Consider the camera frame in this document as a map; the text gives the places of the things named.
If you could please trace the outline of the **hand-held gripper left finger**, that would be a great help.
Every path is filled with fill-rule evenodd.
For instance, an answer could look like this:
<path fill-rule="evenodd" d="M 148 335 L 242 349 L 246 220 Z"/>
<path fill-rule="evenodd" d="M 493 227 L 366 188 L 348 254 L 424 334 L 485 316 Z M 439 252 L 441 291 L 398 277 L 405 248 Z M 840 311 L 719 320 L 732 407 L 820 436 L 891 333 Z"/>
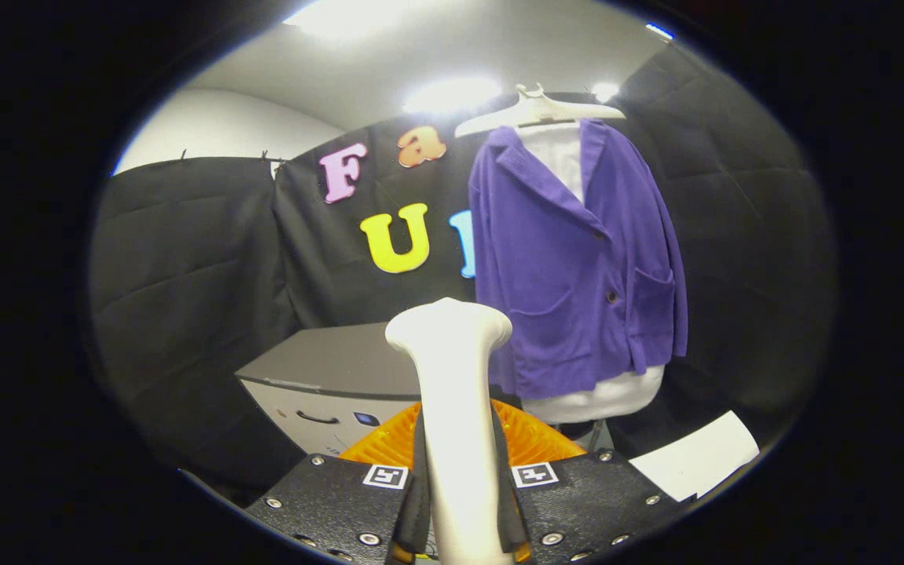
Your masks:
<path fill-rule="evenodd" d="M 421 408 L 402 409 L 340 457 L 306 455 L 247 517 L 326 560 L 415 563 L 431 546 Z"/>

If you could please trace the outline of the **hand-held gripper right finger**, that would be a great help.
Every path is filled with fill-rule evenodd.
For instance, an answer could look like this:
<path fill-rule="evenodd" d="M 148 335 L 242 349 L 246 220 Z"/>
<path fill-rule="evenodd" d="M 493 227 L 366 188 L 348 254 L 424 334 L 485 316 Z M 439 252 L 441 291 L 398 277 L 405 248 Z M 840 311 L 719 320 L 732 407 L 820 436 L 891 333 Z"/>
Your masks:
<path fill-rule="evenodd" d="M 492 401 L 498 455 L 496 526 L 517 563 L 564 564 L 620 550 L 687 514 L 612 450 L 589 453 L 552 427 Z"/>

